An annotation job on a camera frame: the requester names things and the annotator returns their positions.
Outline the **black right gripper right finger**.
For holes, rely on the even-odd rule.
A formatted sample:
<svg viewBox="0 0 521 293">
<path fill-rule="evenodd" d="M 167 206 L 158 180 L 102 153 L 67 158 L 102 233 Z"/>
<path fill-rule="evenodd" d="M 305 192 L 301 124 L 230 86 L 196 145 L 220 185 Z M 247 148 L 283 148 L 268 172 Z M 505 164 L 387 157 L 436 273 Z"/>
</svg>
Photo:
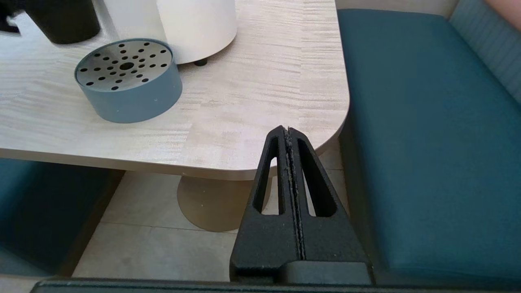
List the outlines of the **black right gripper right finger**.
<svg viewBox="0 0 521 293">
<path fill-rule="evenodd" d="M 307 136 L 289 128 L 293 213 L 304 261 L 369 264 L 350 219 Z"/>
</svg>

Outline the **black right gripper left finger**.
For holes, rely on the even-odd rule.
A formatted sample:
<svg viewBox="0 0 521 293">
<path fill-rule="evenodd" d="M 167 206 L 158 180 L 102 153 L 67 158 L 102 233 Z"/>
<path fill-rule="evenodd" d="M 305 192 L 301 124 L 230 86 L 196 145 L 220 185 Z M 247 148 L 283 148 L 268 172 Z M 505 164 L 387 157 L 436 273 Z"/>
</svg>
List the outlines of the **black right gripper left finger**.
<svg viewBox="0 0 521 293">
<path fill-rule="evenodd" d="M 230 257 L 233 282 L 275 282 L 281 267 L 301 258 L 288 138 L 283 126 L 277 126 L 266 137 Z M 277 163 L 278 215 L 262 213 L 273 158 Z"/>
</svg>

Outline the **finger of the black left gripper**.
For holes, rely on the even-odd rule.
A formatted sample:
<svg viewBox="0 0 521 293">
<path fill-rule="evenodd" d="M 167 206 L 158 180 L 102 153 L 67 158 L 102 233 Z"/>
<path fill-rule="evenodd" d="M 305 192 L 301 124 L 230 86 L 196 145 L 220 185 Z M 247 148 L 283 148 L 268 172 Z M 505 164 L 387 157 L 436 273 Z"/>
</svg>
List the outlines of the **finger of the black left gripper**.
<svg viewBox="0 0 521 293">
<path fill-rule="evenodd" d="M 1 0 L 0 1 L 0 31 L 10 34 L 20 34 L 18 26 L 10 24 L 8 19 L 15 17 L 26 8 L 26 0 Z"/>
</svg>

